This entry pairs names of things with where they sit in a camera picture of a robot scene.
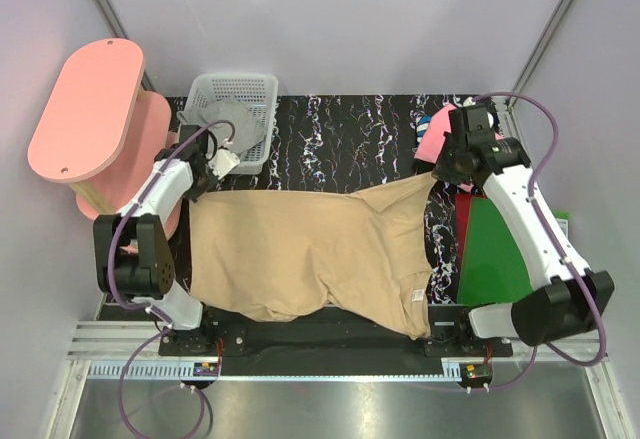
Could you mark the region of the beige t shirt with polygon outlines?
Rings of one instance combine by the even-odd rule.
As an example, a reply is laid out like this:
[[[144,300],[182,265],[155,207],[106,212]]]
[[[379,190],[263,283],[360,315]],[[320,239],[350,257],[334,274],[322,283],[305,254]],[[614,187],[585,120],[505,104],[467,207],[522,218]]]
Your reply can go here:
[[[190,208],[197,300],[260,322],[328,304],[412,339],[430,334],[429,174],[350,194],[237,190]]]

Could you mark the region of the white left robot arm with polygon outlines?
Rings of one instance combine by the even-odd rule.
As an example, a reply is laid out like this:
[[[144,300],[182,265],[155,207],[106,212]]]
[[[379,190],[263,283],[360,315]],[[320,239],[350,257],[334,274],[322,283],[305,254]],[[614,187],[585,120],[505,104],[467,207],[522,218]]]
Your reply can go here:
[[[183,200],[196,200],[215,181],[207,151],[216,144],[208,126],[183,125],[179,142],[161,150],[149,176],[116,213],[93,222],[98,286],[126,311],[144,311],[180,330],[196,355],[215,345],[202,322],[203,305],[178,284],[165,227]]]

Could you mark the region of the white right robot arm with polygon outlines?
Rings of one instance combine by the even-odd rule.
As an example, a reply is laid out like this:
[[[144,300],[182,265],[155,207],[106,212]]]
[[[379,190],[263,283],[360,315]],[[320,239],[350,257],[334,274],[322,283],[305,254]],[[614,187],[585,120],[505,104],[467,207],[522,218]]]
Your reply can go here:
[[[476,355],[490,338],[539,346],[597,331],[599,341],[606,341],[602,314],[614,291],[613,279],[605,271],[593,271],[562,233],[518,140],[491,138],[473,144],[447,133],[434,174],[483,190],[518,247],[532,289],[518,301],[465,312],[453,333],[460,352]]]

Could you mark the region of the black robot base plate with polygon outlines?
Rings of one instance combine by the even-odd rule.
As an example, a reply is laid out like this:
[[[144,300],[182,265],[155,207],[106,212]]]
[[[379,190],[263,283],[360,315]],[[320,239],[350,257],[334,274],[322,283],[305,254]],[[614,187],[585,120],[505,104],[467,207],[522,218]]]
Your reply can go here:
[[[426,376],[442,372],[442,360],[508,358],[500,339],[464,348],[454,339],[461,307],[438,305],[432,334],[412,340],[335,306],[291,322],[257,322],[207,307],[199,328],[161,339],[165,357],[222,355],[226,377]]]

